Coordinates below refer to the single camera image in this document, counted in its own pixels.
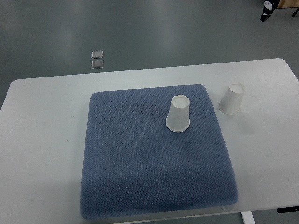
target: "blue cushion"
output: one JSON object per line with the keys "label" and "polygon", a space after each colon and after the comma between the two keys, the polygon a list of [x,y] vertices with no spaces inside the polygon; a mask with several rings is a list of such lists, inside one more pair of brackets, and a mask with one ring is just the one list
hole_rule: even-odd
{"label": "blue cushion", "polygon": [[[170,131],[175,95],[190,99],[190,126]],[[236,203],[235,175],[202,85],[91,96],[81,186],[85,219]]]}

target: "white table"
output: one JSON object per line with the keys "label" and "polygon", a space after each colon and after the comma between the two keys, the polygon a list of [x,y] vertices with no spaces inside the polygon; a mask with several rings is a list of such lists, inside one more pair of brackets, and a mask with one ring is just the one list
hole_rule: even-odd
{"label": "white table", "polygon": [[[241,111],[218,109],[246,87]],[[101,221],[125,222],[299,204],[299,82],[281,59],[43,77],[14,81],[0,111],[1,223],[84,223],[80,184],[90,96],[99,91],[203,84],[239,191],[226,206]]]}

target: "paper cup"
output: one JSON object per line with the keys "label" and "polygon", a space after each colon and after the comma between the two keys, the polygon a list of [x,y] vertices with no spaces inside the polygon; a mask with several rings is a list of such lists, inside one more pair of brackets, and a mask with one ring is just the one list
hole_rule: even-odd
{"label": "paper cup", "polygon": [[190,100],[184,95],[177,95],[172,98],[166,126],[173,132],[183,132],[190,124],[189,120]]}
{"label": "paper cup", "polygon": [[222,113],[234,115],[239,112],[245,87],[242,83],[233,83],[225,92],[218,107]]}

